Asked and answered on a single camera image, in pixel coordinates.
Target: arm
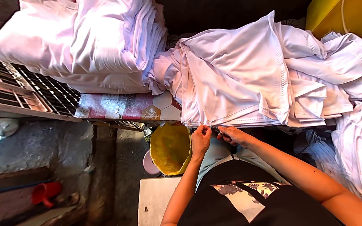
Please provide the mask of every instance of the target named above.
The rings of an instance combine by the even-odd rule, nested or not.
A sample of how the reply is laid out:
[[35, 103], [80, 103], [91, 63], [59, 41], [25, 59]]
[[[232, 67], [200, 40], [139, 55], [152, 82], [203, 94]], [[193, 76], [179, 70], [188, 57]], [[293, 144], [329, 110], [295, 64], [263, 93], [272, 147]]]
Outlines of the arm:
[[319, 201], [345, 225], [362, 225], [362, 200], [322, 171], [235, 127], [219, 127], [219, 130], [229, 136], [223, 137], [225, 141], [253, 151], [289, 182]]
[[212, 130], [208, 126], [200, 125], [191, 135], [192, 157], [184, 175], [168, 202], [164, 212], [161, 226], [175, 226], [178, 223], [187, 204], [195, 194], [196, 181], [199, 168], [204, 159], [205, 153], [210, 145]]

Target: red mug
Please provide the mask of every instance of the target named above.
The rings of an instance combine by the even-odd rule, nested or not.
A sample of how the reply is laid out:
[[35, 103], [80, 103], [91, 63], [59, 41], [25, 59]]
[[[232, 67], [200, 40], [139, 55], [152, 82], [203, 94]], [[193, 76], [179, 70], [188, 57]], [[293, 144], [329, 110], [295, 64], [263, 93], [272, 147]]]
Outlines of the red mug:
[[50, 183], [41, 183], [33, 189], [31, 200], [33, 204], [39, 204], [43, 202], [48, 208], [53, 207], [53, 203], [48, 201], [48, 198], [58, 195], [62, 190], [61, 183], [59, 181]]

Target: pink bowl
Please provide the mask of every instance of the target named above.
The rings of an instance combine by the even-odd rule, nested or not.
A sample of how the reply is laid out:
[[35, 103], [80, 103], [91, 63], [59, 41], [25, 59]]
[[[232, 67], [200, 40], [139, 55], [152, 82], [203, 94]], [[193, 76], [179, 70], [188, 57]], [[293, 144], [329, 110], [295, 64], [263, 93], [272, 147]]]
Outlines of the pink bowl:
[[148, 174], [155, 175], [160, 173], [160, 170], [153, 163], [152, 158], [150, 157], [150, 150], [148, 150], [143, 157], [143, 167], [145, 168], [145, 171], [148, 172]]

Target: yellow object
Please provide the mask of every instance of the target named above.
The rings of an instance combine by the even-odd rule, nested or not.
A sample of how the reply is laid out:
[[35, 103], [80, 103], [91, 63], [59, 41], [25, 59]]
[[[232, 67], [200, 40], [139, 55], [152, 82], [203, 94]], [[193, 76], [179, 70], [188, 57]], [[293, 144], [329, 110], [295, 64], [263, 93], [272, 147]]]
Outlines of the yellow object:
[[150, 156], [164, 175], [184, 173], [192, 156], [189, 129], [167, 123], [157, 128], [150, 139]]
[[342, 2], [348, 32], [362, 38], [362, 0], [312, 0], [307, 9], [305, 28], [319, 39], [331, 31], [344, 34]]

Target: snowflake pattern tablecloth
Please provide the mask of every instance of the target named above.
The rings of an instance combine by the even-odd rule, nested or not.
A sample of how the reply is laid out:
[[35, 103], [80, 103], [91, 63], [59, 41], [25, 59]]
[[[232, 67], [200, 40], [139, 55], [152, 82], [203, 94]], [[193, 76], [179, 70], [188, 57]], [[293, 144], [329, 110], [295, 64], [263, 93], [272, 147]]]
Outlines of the snowflake pattern tablecloth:
[[181, 105], [167, 90], [157, 96], [151, 93], [82, 94], [75, 117], [179, 121]]

